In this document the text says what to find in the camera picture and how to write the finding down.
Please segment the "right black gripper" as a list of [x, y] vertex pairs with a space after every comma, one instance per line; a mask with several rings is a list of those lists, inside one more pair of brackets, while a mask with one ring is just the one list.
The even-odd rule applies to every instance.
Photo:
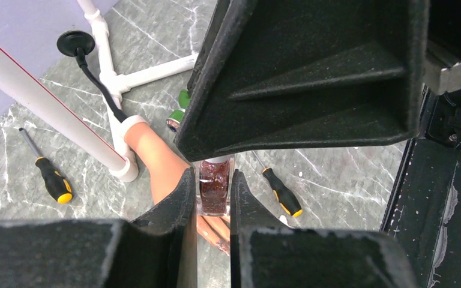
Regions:
[[424, 69], [435, 99], [426, 136], [461, 150], [461, 1], [431, 1]]

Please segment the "nail polish bottle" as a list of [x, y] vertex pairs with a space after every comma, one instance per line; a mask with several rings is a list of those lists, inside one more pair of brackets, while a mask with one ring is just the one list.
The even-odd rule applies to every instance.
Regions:
[[197, 213], [207, 217], [230, 216], [230, 190], [234, 174], [234, 156], [225, 155], [199, 161]]

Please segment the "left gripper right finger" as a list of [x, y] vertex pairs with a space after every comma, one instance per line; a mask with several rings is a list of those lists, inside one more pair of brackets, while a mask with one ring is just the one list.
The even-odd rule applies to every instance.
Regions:
[[402, 246], [363, 230], [291, 228], [235, 171], [230, 191], [232, 287], [417, 287]]

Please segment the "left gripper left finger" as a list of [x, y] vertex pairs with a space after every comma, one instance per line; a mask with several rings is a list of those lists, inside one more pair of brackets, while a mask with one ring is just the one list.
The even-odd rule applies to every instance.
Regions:
[[195, 175], [132, 222], [0, 221], [0, 287], [196, 287]]

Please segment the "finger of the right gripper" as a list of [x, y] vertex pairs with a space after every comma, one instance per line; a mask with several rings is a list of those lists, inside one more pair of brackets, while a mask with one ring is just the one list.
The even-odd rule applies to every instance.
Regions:
[[230, 1], [175, 144], [390, 145], [419, 130], [428, 1]]
[[230, 5], [230, 0], [218, 0], [216, 3], [211, 21], [209, 23], [209, 27], [206, 31], [206, 35], [205, 35], [205, 38], [202, 44], [202, 48], [199, 52], [194, 68], [192, 70], [190, 80], [188, 81], [188, 84], [187, 84], [188, 95], [192, 95], [194, 87], [196, 86], [197, 80], [207, 60], [209, 51], [212, 48], [212, 45], [221, 27], [221, 23], [225, 17], [225, 14], [227, 13], [227, 9], [229, 5]]

